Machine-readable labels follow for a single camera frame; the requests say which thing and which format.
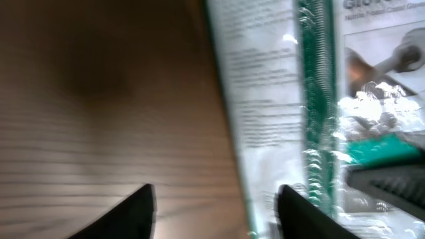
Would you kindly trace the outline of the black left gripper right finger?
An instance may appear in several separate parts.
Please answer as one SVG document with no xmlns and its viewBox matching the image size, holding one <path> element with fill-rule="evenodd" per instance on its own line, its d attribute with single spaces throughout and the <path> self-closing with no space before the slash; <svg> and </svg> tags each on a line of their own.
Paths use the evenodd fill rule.
<svg viewBox="0 0 425 239">
<path fill-rule="evenodd" d="M 276 218 L 287 239 L 359 239 L 312 205 L 289 185 L 275 199 Z"/>
</svg>

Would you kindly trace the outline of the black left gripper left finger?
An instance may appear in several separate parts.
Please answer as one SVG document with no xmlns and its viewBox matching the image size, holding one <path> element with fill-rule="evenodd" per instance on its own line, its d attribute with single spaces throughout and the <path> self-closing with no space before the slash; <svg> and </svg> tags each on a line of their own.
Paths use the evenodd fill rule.
<svg viewBox="0 0 425 239">
<path fill-rule="evenodd" d="M 146 184 L 69 239 L 150 239 L 155 211 L 154 186 Z"/>
</svg>

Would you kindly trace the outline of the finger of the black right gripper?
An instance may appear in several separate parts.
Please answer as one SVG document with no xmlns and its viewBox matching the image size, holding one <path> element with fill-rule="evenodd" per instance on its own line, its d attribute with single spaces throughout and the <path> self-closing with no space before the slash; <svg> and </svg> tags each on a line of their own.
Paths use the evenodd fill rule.
<svg viewBox="0 0 425 239">
<path fill-rule="evenodd" d="M 358 191 L 424 220 L 423 160 L 372 167 L 349 166 L 346 182 Z"/>
</svg>

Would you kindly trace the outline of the green white packet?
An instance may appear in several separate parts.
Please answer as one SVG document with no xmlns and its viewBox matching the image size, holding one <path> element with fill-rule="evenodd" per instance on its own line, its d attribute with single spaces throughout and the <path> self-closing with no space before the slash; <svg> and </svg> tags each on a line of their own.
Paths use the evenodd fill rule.
<svg viewBox="0 0 425 239">
<path fill-rule="evenodd" d="M 348 186 L 347 168 L 424 161 L 424 2 L 207 0 L 250 238 L 284 238 L 289 185 L 359 238 L 424 220 Z"/>
</svg>

